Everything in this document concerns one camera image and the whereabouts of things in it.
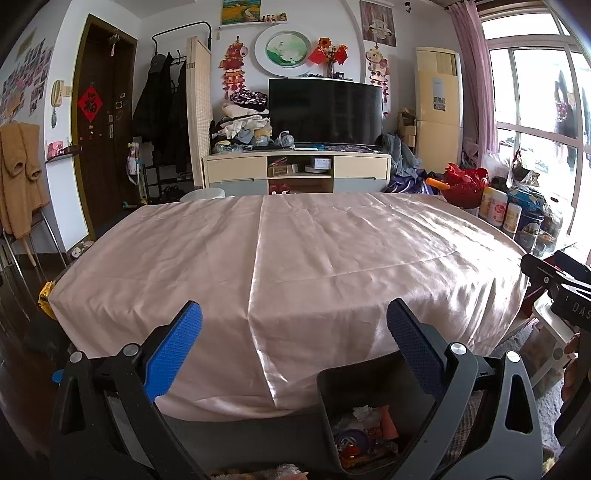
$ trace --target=orange handle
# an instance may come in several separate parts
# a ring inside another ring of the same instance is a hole
[[[439,190],[449,190],[451,188],[447,183],[443,183],[442,181],[431,179],[431,178],[425,180],[425,183],[427,185],[430,185],[431,187],[435,187]]]

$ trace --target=black coat rack pole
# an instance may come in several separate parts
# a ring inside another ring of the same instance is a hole
[[[154,41],[154,45],[155,45],[155,55],[158,54],[158,42],[156,41],[156,37],[158,37],[160,35],[164,35],[165,33],[174,32],[175,30],[180,30],[181,28],[192,27],[194,25],[207,25],[209,27],[209,38],[207,39],[207,47],[211,51],[212,37],[213,37],[212,26],[209,24],[209,22],[195,22],[195,23],[189,23],[187,25],[181,25],[180,27],[171,28],[170,30],[165,30],[163,32],[156,33],[156,35],[152,36],[152,40]]]

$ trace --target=silver screw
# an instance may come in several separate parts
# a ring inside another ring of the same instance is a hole
[[[461,343],[453,343],[450,347],[450,350],[456,355],[465,355],[465,353],[468,351]]]
[[[72,362],[73,364],[77,364],[80,360],[82,360],[82,353],[74,352],[70,355],[70,362]]]
[[[519,360],[521,360],[521,357],[519,356],[519,354],[514,351],[507,352],[507,358],[509,359],[509,361],[513,362],[514,364],[518,364]]]
[[[123,347],[123,354],[125,356],[136,356],[139,352],[139,346],[136,343],[130,343]]]

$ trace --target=gray drawer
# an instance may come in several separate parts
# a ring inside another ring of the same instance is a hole
[[[384,179],[335,179],[334,192],[381,192],[386,185]]]
[[[246,195],[269,195],[269,184],[266,180],[234,180],[210,183],[210,188],[222,189],[226,197],[244,197]]]

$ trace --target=door frame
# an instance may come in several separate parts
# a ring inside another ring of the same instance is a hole
[[[82,37],[80,39],[80,45],[78,47],[78,54],[76,56],[76,67],[74,68],[74,80],[72,82],[72,105],[70,113],[70,130],[72,131],[72,143],[76,144],[78,139],[78,97],[79,97],[79,86],[80,86],[80,71],[82,70],[82,58],[84,58],[84,50],[86,48],[86,40],[88,38],[88,32],[90,27],[94,25],[110,33],[117,33],[122,40],[130,43],[133,48],[133,61],[135,64],[135,55],[137,52],[138,40],[131,35],[119,30],[110,23],[101,20],[94,15],[88,15]],[[129,92],[131,98],[133,98],[134,88],[134,70],[131,70],[131,77],[129,78]],[[82,168],[80,166],[80,155],[74,155],[74,175],[76,176],[76,186],[78,188],[78,195],[80,197],[80,204],[82,206],[82,213],[84,214],[84,220],[86,227],[88,228],[87,239],[96,240],[95,226],[90,218],[90,210],[88,209],[88,203],[86,202],[86,192],[84,190],[84,182],[82,181]]]

